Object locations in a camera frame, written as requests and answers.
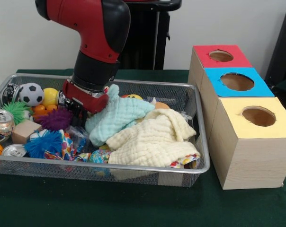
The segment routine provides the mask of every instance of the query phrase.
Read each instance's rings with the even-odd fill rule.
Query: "yellow box top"
[[[220,100],[239,139],[286,138],[286,109],[278,98]]]

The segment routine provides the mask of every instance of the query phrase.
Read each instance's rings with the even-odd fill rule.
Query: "wire mesh basket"
[[[67,78],[64,76],[16,74],[8,77],[0,86],[0,99],[3,90],[9,83],[21,85],[33,82],[41,85],[41,87],[53,87],[60,90]],[[195,145],[201,154],[201,161],[197,169],[126,166],[0,156],[0,174],[182,187],[192,186],[199,175],[206,172],[210,167],[202,107],[197,89],[192,85],[175,83],[127,80],[115,80],[111,83],[119,85],[120,94],[138,94],[147,100],[156,97],[158,101],[168,104],[170,108],[178,112],[185,111],[187,115],[191,116],[193,120],[188,122],[197,134],[191,138],[190,142]],[[2,145],[5,147],[10,144],[12,144],[12,141],[7,140]],[[111,170],[120,171],[120,174],[127,176],[140,175],[140,177],[130,177],[127,180],[119,181],[110,174]]]

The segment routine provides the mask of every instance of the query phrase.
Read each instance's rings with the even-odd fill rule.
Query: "green spiky ball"
[[[29,106],[27,106],[24,102],[11,102],[5,104],[2,109],[10,112],[14,116],[16,125],[25,120],[24,117],[25,110],[28,110],[31,114],[34,113],[32,109]]]

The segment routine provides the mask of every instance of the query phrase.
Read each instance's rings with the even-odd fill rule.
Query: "white wall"
[[[166,69],[188,69],[194,44],[238,44],[265,75],[286,0],[183,0],[171,12]],[[17,69],[72,68],[78,34],[40,17],[34,0],[0,0],[0,82]]]

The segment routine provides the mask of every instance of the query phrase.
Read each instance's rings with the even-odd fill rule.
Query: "wooden block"
[[[274,97],[254,68],[216,68],[205,72],[200,93],[208,140],[218,97]]]
[[[42,126],[35,122],[25,120],[18,124],[12,133],[12,141],[14,144],[26,144],[29,136],[35,132],[35,130],[41,130]]]
[[[209,150],[223,189],[280,187],[286,110],[274,97],[219,98]]]
[[[236,45],[194,46],[188,83],[200,90],[205,68],[251,68],[250,62]]]

